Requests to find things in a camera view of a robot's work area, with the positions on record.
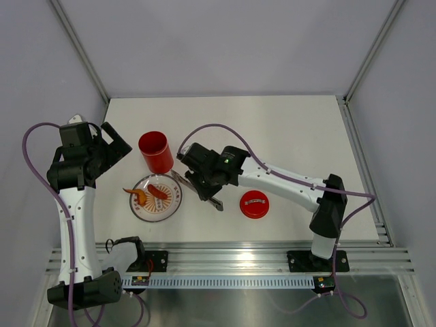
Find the stainless steel tongs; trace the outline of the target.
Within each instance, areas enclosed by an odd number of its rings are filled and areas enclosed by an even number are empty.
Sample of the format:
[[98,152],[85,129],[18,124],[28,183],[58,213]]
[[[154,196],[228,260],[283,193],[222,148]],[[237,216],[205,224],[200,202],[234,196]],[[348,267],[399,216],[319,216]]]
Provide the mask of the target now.
[[[179,183],[186,186],[188,189],[190,189],[192,192],[194,192],[197,196],[199,195],[196,188],[185,177],[182,177],[175,170],[171,170],[170,173],[171,173],[172,178],[174,178],[176,181],[178,181]],[[206,202],[209,203],[210,205],[212,205],[218,211],[223,211],[223,202],[221,200],[218,200],[217,198],[212,197],[212,198],[207,199]]]

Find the red grilled sausage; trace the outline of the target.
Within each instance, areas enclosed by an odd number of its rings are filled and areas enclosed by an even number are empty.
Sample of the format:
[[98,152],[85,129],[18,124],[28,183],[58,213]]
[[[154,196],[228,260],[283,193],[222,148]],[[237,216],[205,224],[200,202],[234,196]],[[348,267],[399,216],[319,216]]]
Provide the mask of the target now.
[[168,199],[168,195],[165,192],[161,191],[160,189],[156,188],[156,186],[154,186],[153,184],[148,184],[147,190],[155,198],[158,198],[160,200]]

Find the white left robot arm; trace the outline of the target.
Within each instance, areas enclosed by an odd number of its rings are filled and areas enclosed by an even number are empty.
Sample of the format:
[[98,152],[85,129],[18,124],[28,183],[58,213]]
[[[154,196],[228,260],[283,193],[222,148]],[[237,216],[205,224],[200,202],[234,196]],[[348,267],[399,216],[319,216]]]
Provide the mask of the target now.
[[93,207],[96,180],[132,148],[108,122],[96,127],[84,121],[59,128],[61,146],[47,171],[49,189],[57,201],[61,228],[59,282],[47,291],[48,302],[81,310],[118,302],[122,276],[128,268],[142,270],[147,263],[137,236],[120,238],[100,262],[95,245]]

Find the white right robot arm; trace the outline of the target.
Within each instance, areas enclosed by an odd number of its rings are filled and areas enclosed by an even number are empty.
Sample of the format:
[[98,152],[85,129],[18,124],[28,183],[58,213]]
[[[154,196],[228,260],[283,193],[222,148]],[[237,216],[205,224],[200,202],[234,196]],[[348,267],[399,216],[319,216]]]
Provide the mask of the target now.
[[290,200],[312,214],[309,229],[313,233],[308,251],[288,251],[291,271],[327,272],[345,261],[337,254],[337,241],[341,235],[347,194],[341,177],[331,174],[326,179],[308,178],[268,166],[246,144],[243,149],[226,146],[222,152],[207,149],[194,142],[182,143],[176,158],[187,167],[184,174],[174,170],[173,179],[184,184],[203,202],[216,210],[223,210],[222,201],[215,196],[223,187],[248,187],[239,207],[247,217],[263,217],[269,201],[263,192]]

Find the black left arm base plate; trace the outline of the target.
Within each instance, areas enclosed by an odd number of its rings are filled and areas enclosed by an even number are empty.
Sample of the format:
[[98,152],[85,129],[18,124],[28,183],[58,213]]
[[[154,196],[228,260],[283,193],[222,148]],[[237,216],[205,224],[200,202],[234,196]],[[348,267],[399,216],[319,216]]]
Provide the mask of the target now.
[[144,256],[131,264],[127,269],[128,273],[164,273],[168,267],[169,253],[164,250],[145,251]]

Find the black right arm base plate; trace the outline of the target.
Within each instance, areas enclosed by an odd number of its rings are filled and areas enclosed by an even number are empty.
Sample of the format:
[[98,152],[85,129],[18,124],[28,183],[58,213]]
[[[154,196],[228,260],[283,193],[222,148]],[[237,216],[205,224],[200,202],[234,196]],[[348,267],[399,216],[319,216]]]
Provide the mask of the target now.
[[331,273],[333,263],[337,273],[350,271],[347,253],[343,250],[336,252],[335,259],[322,259],[314,256],[309,250],[294,250],[286,253],[289,271],[291,273]]

